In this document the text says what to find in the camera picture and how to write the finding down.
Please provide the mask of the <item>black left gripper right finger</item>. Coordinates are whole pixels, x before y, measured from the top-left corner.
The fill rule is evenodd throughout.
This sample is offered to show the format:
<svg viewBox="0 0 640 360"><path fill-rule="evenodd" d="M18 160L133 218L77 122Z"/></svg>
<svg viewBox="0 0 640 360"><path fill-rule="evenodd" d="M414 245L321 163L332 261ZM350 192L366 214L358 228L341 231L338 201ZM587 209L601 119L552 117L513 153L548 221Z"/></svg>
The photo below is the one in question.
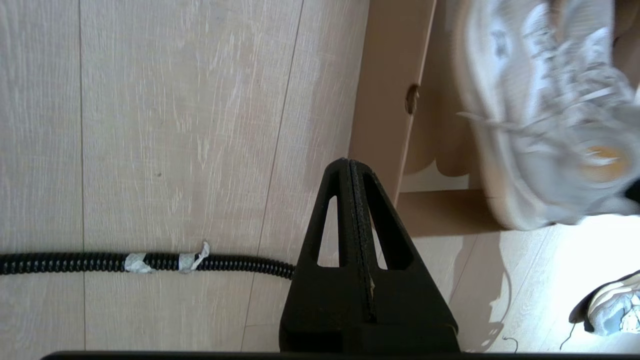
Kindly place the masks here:
<svg viewBox="0 0 640 360"><path fill-rule="evenodd" d="M355 160L349 170L368 319L456 331L450 308L378 177Z"/></svg>

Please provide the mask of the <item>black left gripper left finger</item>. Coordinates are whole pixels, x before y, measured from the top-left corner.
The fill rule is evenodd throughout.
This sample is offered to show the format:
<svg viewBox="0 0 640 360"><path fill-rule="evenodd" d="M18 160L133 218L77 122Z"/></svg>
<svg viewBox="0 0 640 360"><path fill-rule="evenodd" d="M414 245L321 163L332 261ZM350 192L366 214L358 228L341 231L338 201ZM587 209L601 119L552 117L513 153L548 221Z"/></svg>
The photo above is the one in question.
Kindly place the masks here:
<svg viewBox="0 0 640 360"><path fill-rule="evenodd" d="M371 268L375 245L356 161L326 167L279 322L279 348L290 353L364 353L376 321ZM337 267L318 264L329 202L337 203Z"/></svg>

